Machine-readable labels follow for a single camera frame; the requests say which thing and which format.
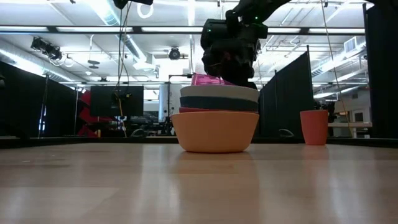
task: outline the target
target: stacked bowls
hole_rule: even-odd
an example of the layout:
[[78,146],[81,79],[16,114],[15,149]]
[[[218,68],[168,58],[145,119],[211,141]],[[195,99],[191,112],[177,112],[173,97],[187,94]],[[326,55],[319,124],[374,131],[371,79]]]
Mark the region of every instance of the stacked bowls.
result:
[[181,89],[180,114],[171,117],[188,152],[242,152],[251,143],[258,115],[257,90],[230,85]]

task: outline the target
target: magenta object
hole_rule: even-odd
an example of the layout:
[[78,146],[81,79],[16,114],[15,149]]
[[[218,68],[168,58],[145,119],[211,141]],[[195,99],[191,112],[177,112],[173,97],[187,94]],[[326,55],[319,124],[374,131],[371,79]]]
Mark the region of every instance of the magenta object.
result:
[[217,77],[212,77],[210,75],[195,74],[192,76],[191,85],[234,85],[234,84]]

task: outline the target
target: orange bowl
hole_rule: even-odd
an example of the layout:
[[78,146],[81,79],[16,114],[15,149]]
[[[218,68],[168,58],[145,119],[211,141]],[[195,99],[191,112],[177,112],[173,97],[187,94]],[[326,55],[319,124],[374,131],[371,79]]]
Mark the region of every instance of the orange bowl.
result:
[[244,112],[191,112],[171,116],[178,142],[188,152],[229,153],[246,150],[259,115]]

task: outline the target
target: cup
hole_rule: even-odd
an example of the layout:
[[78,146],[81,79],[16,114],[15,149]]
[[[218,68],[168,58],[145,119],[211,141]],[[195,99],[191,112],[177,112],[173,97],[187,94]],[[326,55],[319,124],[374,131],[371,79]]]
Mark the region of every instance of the cup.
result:
[[301,111],[301,127],[307,145],[323,146],[328,137],[328,111]]

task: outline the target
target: computer screen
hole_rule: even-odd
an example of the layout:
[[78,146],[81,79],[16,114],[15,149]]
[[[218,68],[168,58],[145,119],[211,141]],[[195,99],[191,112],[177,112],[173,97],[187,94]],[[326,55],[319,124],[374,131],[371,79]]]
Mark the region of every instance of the computer screen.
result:
[[119,105],[121,105],[123,116],[142,116],[144,114],[144,87],[91,87],[91,116],[120,116]]

